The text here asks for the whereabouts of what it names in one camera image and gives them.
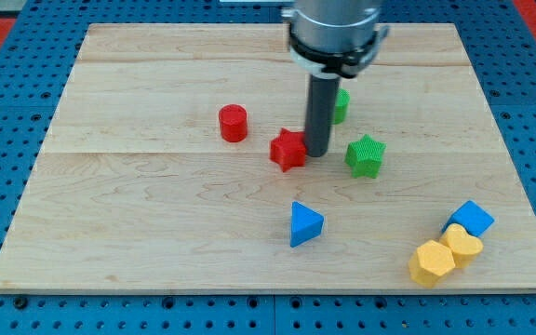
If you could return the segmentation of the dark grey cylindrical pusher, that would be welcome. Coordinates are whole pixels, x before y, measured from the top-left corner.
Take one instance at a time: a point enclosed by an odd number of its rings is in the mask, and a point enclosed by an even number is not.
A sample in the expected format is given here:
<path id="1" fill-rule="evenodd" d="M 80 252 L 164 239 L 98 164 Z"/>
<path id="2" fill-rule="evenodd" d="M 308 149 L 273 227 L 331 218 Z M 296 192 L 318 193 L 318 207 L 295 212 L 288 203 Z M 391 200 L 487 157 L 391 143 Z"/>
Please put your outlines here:
<path id="1" fill-rule="evenodd" d="M 313 75 L 309 78 L 304 144 L 311 157 L 321 157 L 328 151 L 340 82 L 340 78 L 323 79 Z"/>

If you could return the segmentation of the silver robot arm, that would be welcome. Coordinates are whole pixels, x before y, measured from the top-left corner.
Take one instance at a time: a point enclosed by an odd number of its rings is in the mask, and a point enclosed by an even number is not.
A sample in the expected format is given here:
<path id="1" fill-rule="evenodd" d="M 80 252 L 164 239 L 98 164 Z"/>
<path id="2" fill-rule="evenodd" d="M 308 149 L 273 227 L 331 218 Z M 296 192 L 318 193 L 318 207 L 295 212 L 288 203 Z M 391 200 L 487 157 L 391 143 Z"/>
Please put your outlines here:
<path id="1" fill-rule="evenodd" d="M 304 121 L 306 153 L 328 151 L 342 79 L 357 77 L 373 62 L 388 34 L 377 23 L 382 0 L 296 0 L 281 10 L 288 50 L 309 74 Z"/>

